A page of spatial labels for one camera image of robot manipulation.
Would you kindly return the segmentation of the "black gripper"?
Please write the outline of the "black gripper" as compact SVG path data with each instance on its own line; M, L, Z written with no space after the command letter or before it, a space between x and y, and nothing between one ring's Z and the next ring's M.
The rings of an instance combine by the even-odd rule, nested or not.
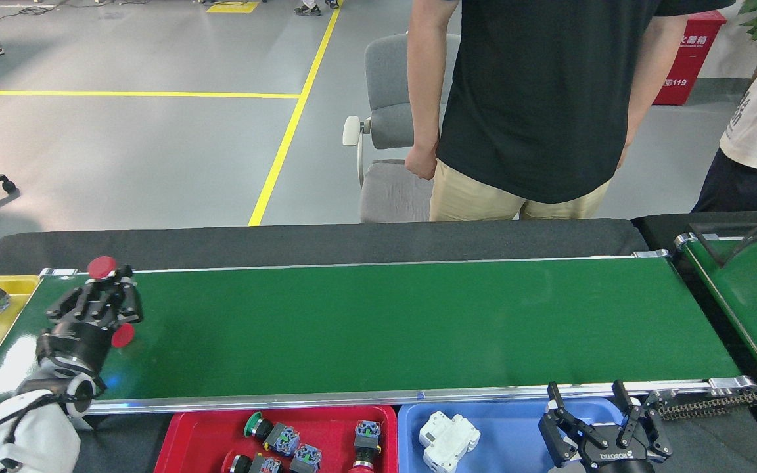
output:
M556 467L579 463L585 472L654 472L654 462L673 454L658 411L631 398L621 380L613 382L612 392L624 423L615 443L599 449L599 431L567 411L558 384L549 383L549 404L538 428Z
M144 320L134 269L99 267L93 280L72 288L46 309L52 327L37 338L37 365L60 375L100 377L114 335L114 327ZM93 310L90 305L96 302Z

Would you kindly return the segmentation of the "person's right hand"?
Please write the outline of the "person's right hand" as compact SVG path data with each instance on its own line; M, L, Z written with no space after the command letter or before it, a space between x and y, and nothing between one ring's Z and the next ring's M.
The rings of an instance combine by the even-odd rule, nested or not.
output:
M415 177L432 180L436 173L438 143L414 144L405 158L405 168Z

